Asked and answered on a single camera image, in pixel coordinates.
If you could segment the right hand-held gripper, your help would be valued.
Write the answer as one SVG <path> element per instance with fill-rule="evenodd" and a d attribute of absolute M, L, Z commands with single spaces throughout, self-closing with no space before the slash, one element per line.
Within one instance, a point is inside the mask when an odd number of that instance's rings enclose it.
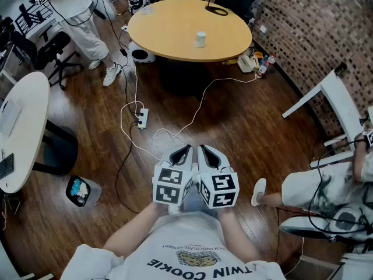
<path fill-rule="evenodd" d="M 197 149 L 199 193 L 209 209 L 233 207 L 240 191 L 238 175 L 227 166 L 227 157 L 216 148 Z"/>

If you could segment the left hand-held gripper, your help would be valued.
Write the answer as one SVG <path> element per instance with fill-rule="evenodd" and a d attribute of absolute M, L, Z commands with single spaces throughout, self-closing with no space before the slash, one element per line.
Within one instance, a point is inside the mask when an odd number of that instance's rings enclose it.
<path fill-rule="evenodd" d="M 193 147 L 189 144 L 174 146 L 163 153 L 161 161 L 169 162 L 171 166 L 155 166 L 153 201 L 180 207 L 192 185 Z"/>

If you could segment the person's left forearm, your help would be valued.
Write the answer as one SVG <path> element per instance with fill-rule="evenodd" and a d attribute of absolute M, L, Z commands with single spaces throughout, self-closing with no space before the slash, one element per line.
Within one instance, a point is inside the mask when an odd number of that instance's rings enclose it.
<path fill-rule="evenodd" d="M 146 240 L 157 220 L 168 214 L 168 206 L 151 202 L 132 220 L 118 229 L 103 246 L 117 257 L 127 258 Z"/>

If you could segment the person's right forearm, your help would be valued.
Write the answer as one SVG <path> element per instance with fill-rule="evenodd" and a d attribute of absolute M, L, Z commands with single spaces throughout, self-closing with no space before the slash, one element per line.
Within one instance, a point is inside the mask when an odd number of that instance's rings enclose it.
<path fill-rule="evenodd" d="M 260 260 L 252 240 L 239 223 L 232 207 L 217 210 L 227 249 L 244 263 Z"/>

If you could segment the person's grey trousers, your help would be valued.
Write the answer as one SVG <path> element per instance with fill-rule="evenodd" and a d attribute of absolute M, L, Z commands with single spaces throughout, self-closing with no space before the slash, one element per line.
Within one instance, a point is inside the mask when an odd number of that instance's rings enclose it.
<path fill-rule="evenodd" d="M 183 212 L 203 212 L 215 219 L 218 218 L 215 209 L 210 209 L 204 202 L 195 184 L 183 201 Z"/>

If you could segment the person's white printed t-shirt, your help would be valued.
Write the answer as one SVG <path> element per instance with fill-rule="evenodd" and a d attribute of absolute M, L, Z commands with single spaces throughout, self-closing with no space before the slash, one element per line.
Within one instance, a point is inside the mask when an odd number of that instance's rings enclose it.
<path fill-rule="evenodd" d="M 286 280 L 275 262 L 245 263 L 227 250 L 217 219 L 190 212 L 159 218 L 127 258 L 79 246 L 61 280 Z"/>

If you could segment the grey trash bin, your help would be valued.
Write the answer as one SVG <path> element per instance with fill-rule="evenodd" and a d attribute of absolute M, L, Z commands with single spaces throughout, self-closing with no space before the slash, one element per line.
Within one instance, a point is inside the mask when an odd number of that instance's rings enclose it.
<path fill-rule="evenodd" d="M 79 208 L 94 206 L 102 193 L 101 187 L 92 180 L 72 175 L 68 181 L 65 195 Z"/>

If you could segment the beige tissue box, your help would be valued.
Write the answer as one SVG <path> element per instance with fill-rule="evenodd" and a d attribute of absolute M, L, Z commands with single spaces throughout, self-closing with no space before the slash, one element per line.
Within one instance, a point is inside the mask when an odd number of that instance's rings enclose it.
<path fill-rule="evenodd" d="M 237 59 L 237 64 L 242 73 L 245 74 L 259 71 L 259 61 L 255 55 L 250 57 L 247 55 L 240 55 Z"/>

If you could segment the red label plastic bottle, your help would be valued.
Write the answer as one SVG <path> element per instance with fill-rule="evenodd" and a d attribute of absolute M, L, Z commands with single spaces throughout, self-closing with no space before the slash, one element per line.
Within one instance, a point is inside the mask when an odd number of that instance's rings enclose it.
<path fill-rule="evenodd" d="M 258 79 L 260 79 L 260 78 L 263 78 L 266 74 L 267 74 L 267 72 L 268 72 L 268 70 L 269 70 L 269 68 L 272 66 L 272 65 L 274 65 L 274 63 L 276 62 L 276 56 L 275 55 L 270 55 L 270 56 L 266 56 L 260 63 L 259 63 L 259 69 L 258 69 L 258 71 L 257 71 L 257 73 L 256 73 L 256 77 L 258 78 Z"/>

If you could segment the white box speaker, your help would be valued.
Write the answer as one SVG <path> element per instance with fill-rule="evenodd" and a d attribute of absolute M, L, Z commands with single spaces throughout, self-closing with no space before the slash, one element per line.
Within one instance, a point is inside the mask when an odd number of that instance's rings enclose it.
<path fill-rule="evenodd" d="M 128 45 L 128 54 L 132 57 L 133 61 L 137 63 L 152 63 L 156 60 L 156 56 L 154 54 L 144 50 L 134 41 L 131 41 Z"/>

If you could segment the black table base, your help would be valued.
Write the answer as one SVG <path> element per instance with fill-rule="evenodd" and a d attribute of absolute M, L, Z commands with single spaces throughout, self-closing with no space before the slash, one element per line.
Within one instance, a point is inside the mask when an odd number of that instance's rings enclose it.
<path fill-rule="evenodd" d="M 43 161 L 35 162 L 33 170 L 48 173 L 56 176 L 68 174 L 76 163 L 78 157 L 78 140 L 74 131 L 66 126 L 57 126 L 47 120 L 45 129 L 51 135 L 44 134 Z"/>

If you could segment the white wooden stool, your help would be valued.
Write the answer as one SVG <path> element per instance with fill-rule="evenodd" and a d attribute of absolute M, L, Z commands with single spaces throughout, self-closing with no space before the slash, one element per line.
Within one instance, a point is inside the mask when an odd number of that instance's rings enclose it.
<path fill-rule="evenodd" d="M 322 92 L 327 98 L 344 131 L 342 135 L 324 142 L 324 146 L 331 146 L 346 139 L 350 142 L 350 149 L 336 155 L 328 156 L 324 160 L 315 160 L 309 164 L 311 168 L 315 168 L 318 163 L 321 165 L 328 165 L 340 160 L 352 158 L 355 151 L 352 140 L 364 130 L 364 127 L 360 123 L 360 114 L 353 102 L 353 99 L 351 98 L 342 80 L 335 74 L 334 71 L 330 72 L 320 83 L 312 88 L 306 95 L 300 98 L 295 105 L 284 112 L 282 117 L 288 117 L 290 114 L 311 100 L 314 96 L 316 96 L 319 92 Z"/>

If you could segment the white oval table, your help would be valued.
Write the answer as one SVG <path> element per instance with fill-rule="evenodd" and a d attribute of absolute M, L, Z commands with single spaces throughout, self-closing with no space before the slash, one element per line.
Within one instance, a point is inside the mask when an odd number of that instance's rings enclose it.
<path fill-rule="evenodd" d="M 32 72 L 23 77 L 4 102 L 13 100 L 21 107 L 20 114 L 9 137 L 0 134 L 0 161 L 13 154 L 14 171 L 0 180 L 0 189 L 6 193 L 19 191 L 27 181 L 38 151 L 47 122 L 50 83 L 42 72 Z"/>

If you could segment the black and white headset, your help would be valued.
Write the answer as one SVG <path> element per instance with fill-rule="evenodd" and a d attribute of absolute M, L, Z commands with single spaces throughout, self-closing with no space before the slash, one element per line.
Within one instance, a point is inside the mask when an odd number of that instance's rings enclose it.
<path fill-rule="evenodd" d="M 137 11 L 149 4 L 150 0 L 128 0 L 128 9 L 131 15 L 134 15 Z"/>

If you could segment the black keyboard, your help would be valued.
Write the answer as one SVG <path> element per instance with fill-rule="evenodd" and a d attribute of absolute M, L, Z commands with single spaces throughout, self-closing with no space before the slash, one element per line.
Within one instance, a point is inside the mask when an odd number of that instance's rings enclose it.
<path fill-rule="evenodd" d="M 11 153 L 0 161 L 0 180 L 14 172 L 14 154 Z"/>

